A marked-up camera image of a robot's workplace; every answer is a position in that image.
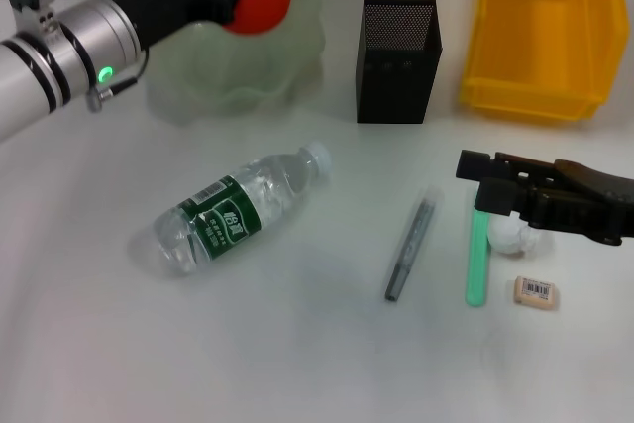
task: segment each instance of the plastic bottle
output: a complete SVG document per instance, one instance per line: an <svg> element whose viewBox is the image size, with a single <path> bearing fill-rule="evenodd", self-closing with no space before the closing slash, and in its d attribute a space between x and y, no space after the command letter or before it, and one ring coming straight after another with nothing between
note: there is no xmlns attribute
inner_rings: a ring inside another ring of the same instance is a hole
<svg viewBox="0 0 634 423"><path fill-rule="evenodd" d="M279 220L331 169L321 143L255 160L158 217L160 248L174 269L194 272Z"/></svg>

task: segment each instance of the barcode sticker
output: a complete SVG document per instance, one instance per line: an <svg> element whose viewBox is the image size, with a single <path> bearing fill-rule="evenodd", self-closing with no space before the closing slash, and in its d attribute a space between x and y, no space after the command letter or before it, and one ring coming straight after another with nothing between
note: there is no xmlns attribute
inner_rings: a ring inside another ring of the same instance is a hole
<svg viewBox="0 0 634 423"><path fill-rule="evenodd" d="M548 301L551 295L552 284L542 281L534 281L533 279L524 279L522 283L522 294L532 297L538 297Z"/></svg>
<svg viewBox="0 0 634 423"><path fill-rule="evenodd" d="M207 188L205 188L204 190L201 190L196 195L191 197L191 199L196 205L200 205L202 202L206 202L214 195L218 195L220 192L226 189L227 189L227 185L225 185L222 182L212 183Z"/></svg>

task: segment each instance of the white table surface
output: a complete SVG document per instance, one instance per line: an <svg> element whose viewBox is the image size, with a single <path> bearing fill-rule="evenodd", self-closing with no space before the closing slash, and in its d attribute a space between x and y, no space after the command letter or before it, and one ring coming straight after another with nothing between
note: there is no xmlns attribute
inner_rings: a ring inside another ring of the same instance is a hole
<svg viewBox="0 0 634 423"><path fill-rule="evenodd" d="M457 104L472 0L438 5L445 49L423 126L356 124L362 0L324 0L323 77L291 104L175 124L142 85L0 146L0 421L632 421L634 240L553 234L524 260L493 255L487 304L471 309L476 184L454 178L462 149L634 177L632 42L592 121L495 122ZM155 272L144 229L160 212L317 138L334 177L290 226L190 278ZM431 184L443 206L388 304L406 217ZM518 274L554 281L560 310L514 305Z"/></svg>

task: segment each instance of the yellow plastic bin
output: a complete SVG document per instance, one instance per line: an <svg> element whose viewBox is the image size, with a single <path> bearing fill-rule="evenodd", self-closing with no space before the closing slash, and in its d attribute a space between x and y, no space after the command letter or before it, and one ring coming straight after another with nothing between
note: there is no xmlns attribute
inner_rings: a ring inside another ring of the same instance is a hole
<svg viewBox="0 0 634 423"><path fill-rule="evenodd" d="M476 0L461 99L498 116L577 120L609 96L625 0Z"/></svg>

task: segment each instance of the black mesh pen holder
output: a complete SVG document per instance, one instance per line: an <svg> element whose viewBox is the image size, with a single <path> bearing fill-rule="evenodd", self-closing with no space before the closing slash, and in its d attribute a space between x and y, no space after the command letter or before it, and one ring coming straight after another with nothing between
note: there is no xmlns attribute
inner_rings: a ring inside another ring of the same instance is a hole
<svg viewBox="0 0 634 423"><path fill-rule="evenodd" d="M421 124L442 51L436 0L364 0L357 121Z"/></svg>

